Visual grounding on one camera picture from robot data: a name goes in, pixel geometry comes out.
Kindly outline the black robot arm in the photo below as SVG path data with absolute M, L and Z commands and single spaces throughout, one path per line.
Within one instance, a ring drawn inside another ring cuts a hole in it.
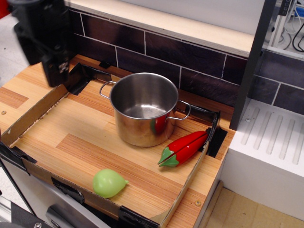
M 10 0 L 19 44 L 30 65 L 42 63 L 50 87 L 68 78 L 73 46 L 69 7 L 63 0 Z

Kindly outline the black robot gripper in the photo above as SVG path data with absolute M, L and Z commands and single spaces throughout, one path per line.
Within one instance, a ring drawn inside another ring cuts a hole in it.
M 17 19 L 14 31 L 29 64 L 42 62 L 50 87 L 65 83 L 69 73 L 67 56 L 71 56 L 69 16 L 21 14 Z

